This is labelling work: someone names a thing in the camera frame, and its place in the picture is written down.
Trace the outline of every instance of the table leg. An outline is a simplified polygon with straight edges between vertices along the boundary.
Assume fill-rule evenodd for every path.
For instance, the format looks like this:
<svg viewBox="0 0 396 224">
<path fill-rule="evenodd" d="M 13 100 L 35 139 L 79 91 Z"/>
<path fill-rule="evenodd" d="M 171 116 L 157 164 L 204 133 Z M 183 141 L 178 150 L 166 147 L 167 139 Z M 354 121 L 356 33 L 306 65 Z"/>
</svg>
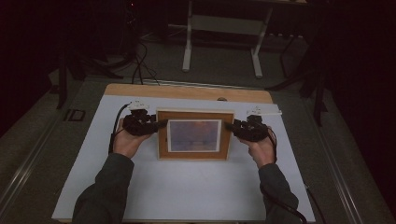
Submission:
<svg viewBox="0 0 396 224">
<path fill-rule="evenodd" d="M 256 75 L 256 78 L 262 78 L 262 67 L 260 66 L 259 52 L 262 47 L 262 41 L 264 40 L 265 31 L 267 30 L 272 12 L 273 9 L 271 7 L 268 8 L 265 21 L 262 23 L 262 29 L 260 30 L 259 41 L 257 42 L 256 48 L 251 50 L 251 59 L 253 61 L 254 74 Z"/>
<path fill-rule="evenodd" d="M 59 100 L 57 109 L 61 109 L 67 99 L 67 68 L 65 47 L 62 48 L 59 55 Z"/>
<path fill-rule="evenodd" d="M 189 1 L 189 16 L 187 18 L 187 43 L 186 48 L 184 50 L 184 59 L 183 59 L 183 72 L 190 71 L 190 61 L 191 61 L 191 16 L 192 16 L 192 1 Z"/>
</svg>

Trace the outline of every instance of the hand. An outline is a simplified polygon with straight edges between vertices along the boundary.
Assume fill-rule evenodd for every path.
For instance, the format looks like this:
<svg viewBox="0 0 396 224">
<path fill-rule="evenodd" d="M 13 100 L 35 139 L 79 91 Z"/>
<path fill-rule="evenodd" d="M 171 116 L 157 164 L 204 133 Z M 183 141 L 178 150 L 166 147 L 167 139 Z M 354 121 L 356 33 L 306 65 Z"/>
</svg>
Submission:
<svg viewBox="0 0 396 224">
<path fill-rule="evenodd" d="M 131 159 L 134 154 L 136 154 L 140 144 L 142 144 L 144 140 L 150 138 L 152 134 L 133 136 L 122 129 L 122 123 L 123 119 L 120 119 L 119 128 L 117 129 L 118 134 L 114 138 L 113 152 Z"/>
<path fill-rule="evenodd" d="M 268 129 L 271 137 L 274 139 L 274 134 L 271 129 Z M 262 166 L 275 162 L 274 146 L 270 140 L 270 136 L 264 138 L 259 142 L 249 142 L 247 140 L 238 138 L 239 141 L 248 146 L 248 154 L 256 162 L 260 169 Z"/>
</svg>

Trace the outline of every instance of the painting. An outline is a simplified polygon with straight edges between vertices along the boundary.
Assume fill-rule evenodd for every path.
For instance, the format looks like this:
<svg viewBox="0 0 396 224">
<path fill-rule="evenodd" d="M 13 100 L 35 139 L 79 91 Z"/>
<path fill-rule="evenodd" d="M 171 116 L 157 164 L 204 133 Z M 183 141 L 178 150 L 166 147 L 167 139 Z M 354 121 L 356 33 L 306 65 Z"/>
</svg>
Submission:
<svg viewBox="0 0 396 224">
<path fill-rule="evenodd" d="M 157 120 L 167 119 L 160 129 L 160 160 L 227 160 L 233 123 L 232 110 L 157 108 Z"/>
</svg>

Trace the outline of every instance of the metal stand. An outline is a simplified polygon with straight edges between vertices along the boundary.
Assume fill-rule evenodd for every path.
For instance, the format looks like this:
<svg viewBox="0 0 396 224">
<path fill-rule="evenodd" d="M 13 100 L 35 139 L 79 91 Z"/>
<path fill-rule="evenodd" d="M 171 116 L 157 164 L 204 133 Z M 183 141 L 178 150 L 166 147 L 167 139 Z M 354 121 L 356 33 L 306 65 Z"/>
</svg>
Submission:
<svg viewBox="0 0 396 224">
<path fill-rule="evenodd" d="M 251 59 L 253 61 L 254 73 L 256 78 L 262 78 L 262 68 L 260 65 L 259 52 L 272 12 L 273 9 L 269 7 L 264 21 L 239 20 L 232 18 L 195 15 L 192 13 L 192 0 L 190 0 L 189 16 L 187 18 L 187 42 L 186 48 L 184 50 L 184 59 L 182 66 L 183 72 L 190 71 L 191 32 L 192 29 L 194 29 L 241 35 L 257 35 L 259 39 L 255 48 L 251 50 Z"/>
</svg>

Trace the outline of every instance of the table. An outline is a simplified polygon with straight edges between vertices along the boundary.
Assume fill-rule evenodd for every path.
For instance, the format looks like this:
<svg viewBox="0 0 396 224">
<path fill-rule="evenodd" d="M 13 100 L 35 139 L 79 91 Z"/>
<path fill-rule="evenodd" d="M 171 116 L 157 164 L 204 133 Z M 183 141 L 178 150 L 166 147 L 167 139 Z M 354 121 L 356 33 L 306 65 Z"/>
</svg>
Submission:
<svg viewBox="0 0 396 224">
<path fill-rule="evenodd" d="M 227 102 L 217 101 L 220 97 L 226 98 Z M 150 105 L 149 114 L 155 113 L 156 106 L 165 105 L 233 108 L 236 119 L 246 119 L 246 109 L 257 105 L 278 111 L 266 91 L 111 84 L 98 106 L 52 218 L 61 222 L 71 221 L 78 195 L 93 183 L 106 160 L 108 137 L 118 110 L 126 101 L 136 98 Z M 277 134 L 277 164 L 290 182 L 292 192 L 300 200 L 298 209 L 307 220 L 314 221 L 282 119 L 280 115 L 274 115 L 264 117 L 264 121 Z M 133 158 L 135 168 L 124 221 L 225 222 L 265 219 L 256 164 L 246 150 L 241 150 L 246 146 L 236 138 L 232 137 L 227 161 L 159 161 L 157 144 L 154 134 L 141 145 Z"/>
<path fill-rule="evenodd" d="M 191 33 L 192 30 L 205 30 L 213 32 L 223 32 L 241 35 L 257 35 L 258 41 L 256 46 L 251 50 L 254 73 L 257 78 L 262 77 L 262 68 L 260 65 L 259 51 L 265 36 L 268 22 L 273 13 L 273 4 L 297 4 L 306 5 L 305 0 L 258 0 L 250 2 L 260 2 L 269 4 L 266 9 L 265 17 L 262 21 L 241 20 L 234 18 L 213 17 L 205 15 L 196 15 L 192 12 L 192 0 L 189 1 L 188 19 L 187 19 L 187 41 L 184 51 L 182 70 L 188 72 L 191 62 Z"/>
</svg>

